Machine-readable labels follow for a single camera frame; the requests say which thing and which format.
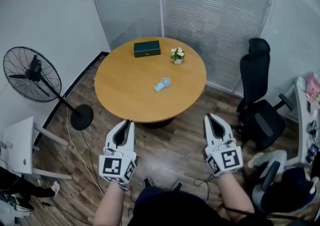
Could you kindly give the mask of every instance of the standing fan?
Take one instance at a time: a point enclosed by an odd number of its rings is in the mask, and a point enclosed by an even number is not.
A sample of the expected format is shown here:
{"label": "standing fan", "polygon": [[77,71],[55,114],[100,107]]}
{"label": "standing fan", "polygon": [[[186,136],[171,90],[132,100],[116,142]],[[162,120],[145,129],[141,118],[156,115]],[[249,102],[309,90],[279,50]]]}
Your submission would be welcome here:
{"label": "standing fan", "polygon": [[76,130],[86,129],[94,112],[89,105],[75,109],[60,96],[61,79],[53,64],[39,52],[27,47],[14,47],[3,59],[3,70],[10,85],[22,96],[36,102],[49,102],[58,98],[71,110],[71,125]]}

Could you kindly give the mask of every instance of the white flowers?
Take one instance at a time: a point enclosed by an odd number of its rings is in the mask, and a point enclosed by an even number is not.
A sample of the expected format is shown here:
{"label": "white flowers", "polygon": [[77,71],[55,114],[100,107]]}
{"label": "white flowers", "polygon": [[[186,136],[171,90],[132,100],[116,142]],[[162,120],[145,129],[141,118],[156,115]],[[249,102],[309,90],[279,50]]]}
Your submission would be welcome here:
{"label": "white flowers", "polygon": [[171,58],[173,58],[174,61],[181,60],[185,56],[185,52],[181,49],[181,47],[172,49],[171,53]]}

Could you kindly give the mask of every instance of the dark green box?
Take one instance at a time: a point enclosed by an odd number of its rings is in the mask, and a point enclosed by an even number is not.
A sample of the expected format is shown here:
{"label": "dark green box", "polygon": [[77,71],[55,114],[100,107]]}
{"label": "dark green box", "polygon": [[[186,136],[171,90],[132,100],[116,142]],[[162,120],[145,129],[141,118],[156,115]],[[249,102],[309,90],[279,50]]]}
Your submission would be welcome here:
{"label": "dark green box", "polygon": [[136,58],[161,54],[159,41],[135,43],[133,51]]}

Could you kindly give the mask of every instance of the pink object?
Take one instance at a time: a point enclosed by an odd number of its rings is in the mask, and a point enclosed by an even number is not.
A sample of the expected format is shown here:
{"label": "pink object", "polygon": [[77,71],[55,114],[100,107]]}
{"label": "pink object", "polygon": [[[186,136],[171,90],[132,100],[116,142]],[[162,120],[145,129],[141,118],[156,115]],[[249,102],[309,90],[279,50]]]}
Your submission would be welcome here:
{"label": "pink object", "polygon": [[320,78],[316,73],[312,73],[307,78],[306,93],[314,100],[320,92]]}

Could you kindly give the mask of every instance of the wooden floor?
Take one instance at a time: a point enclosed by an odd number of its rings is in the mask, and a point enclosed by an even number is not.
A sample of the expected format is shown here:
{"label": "wooden floor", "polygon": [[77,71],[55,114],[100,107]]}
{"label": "wooden floor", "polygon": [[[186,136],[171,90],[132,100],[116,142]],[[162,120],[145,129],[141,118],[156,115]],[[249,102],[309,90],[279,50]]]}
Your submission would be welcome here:
{"label": "wooden floor", "polygon": [[[101,60],[98,60],[91,67],[67,97],[74,106],[86,103],[93,108],[93,122],[83,133],[92,152],[95,171],[98,170],[98,157],[103,152],[106,134],[120,122],[120,119],[110,114],[96,97],[94,78],[100,62]],[[193,185],[195,178],[206,179],[211,174],[201,153],[205,146],[203,136],[204,115],[211,112],[221,116],[230,124],[237,124],[236,107],[239,102],[240,99],[232,95],[206,87],[195,104],[178,116],[170,125],[162,129],[146,129],[137,125],[135,152],[140,160],[130,182],[134,188],[133,199],[136,199],[141,192],[143,179],[146,176],[152,177],[155,184],[163,189],[170,189],[176,180],[181,180],[184,183],[185,191],[205,198],[207,195],[205,184],[200,187]],[[69,129],[71,139],[93,174],[90,151],[85,145],[82,134],[71,127]],[[69,140],[67,114],[64,105],[61,105],[53,117],[48,130],[65,140]],[[288,122],[283,136],[269,150],[285,149],[290,158],[297,153],[298,139],[298,126],[295,123]],[[51,143],[43,137],[39,147],[40,151],[34,154],[34,163],[37,168],[72,174],[73,180],[60,180],[61,189],[57,197],[33,198],[32,200],[34,202],[47,201],[53,205],[58,205],[79,219],[92,222],[102,194],[93,183],[84,164],[79,160],[73,145],[70,143],[68,147],[64,147]],[[253,147],[254,144],[249,142],[244,148],[242,153],[245,162],[255,153]],[[237,172],[235,176],[239,183],[243,184],[242,175]],[[52,179],[44,178],[46,187],[49,187],[52,182]],[[105,191],[107,183],[100,178],[99,183]],[[220,192],[215,180],[212,180],[209,184],[211,191],[208,204],[217,208],[222,201]],[[30,214],[30,217],[20,219],[21,225],[84,225],[57,208],[46,207],[37,203],[32,205],[35,211]],[[132,208],[133,205],[130,202],[129,193],[126,193],[122,216],[123,225],[128,224],[132,216],[129,213],[128,217],[128,209]],[[315,210],[316,204],[309,205],[294,214],[304,214],[310,217],[314,216]],[[226,215],[223,210],[220,213],[222,216]],[[287,223],[288,221],[279,220],[276,225],[286,225]]]}

